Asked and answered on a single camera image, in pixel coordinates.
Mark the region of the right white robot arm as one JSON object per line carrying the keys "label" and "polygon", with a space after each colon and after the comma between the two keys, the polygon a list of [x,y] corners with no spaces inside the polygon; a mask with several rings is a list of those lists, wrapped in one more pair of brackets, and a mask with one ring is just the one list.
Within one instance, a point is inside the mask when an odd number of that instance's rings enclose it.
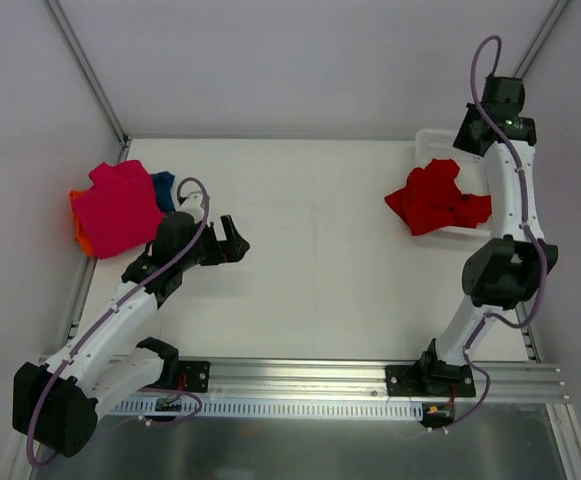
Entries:
{"label": "right white robot arm", "polygon": [[468,104],[454,147],[478,155],[489,183],[489,240],[466,260],[464,298],[445,331],[401,375],[388,374],[391,390],[413,396],[473,397],[470,353],[495,322],[528,300],[540,299],[558,248],[545,240],[534,194],[537,142],[533,119],[524,117],[525,88],[518,78],[489,74]]}

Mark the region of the red t shirt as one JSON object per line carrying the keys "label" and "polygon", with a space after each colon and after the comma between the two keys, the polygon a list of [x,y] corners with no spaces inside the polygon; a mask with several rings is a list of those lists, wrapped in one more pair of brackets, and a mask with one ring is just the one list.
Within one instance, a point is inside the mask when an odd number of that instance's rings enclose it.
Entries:
{"label": "red t shirt", "polygon": [[456,185],[459,173],[453,159],[433,158],[425,167],[414,168],[405,186],[384,201],[412,236],[445,227],[476,229],[492,215],[491,196],[462,192]]}

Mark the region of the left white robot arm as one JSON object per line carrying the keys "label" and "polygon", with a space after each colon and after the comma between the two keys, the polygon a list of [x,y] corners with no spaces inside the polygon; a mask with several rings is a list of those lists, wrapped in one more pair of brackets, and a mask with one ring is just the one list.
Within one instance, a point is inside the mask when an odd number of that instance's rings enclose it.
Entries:
{"label": "left white robot arm", "polygon": [[165,215],[156,237],[124,271],[104,310],[84,332],[44,363],[24,363],[13,381],[12,426],[27,449],[46,446],[65,457],[80,452],[99,421],[134,392],[167,390],[178,381],[179,352],[153,337],[136,344],[123,361],[118,347],[179,289],[197,266],[238,263],[250,249],[228,215],[225,237],[212,222],[186,211]]}

